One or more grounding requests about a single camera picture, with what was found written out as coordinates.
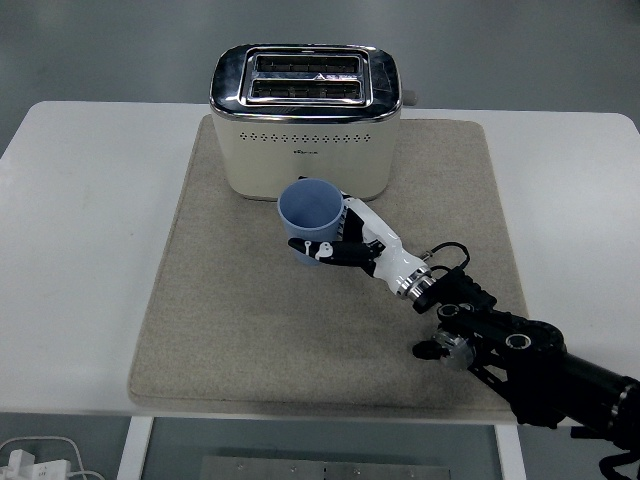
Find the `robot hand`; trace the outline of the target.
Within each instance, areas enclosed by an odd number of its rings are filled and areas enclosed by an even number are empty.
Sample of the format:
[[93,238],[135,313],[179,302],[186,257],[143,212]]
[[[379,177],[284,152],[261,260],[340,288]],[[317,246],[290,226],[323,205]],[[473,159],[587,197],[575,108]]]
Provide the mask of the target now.
[[435,283],[431,268],[404,249],[377,213],[325,180],[290,184],[277,208],[288,245],[304,264],[360,268],[385,281],[395,295],[412,300]]

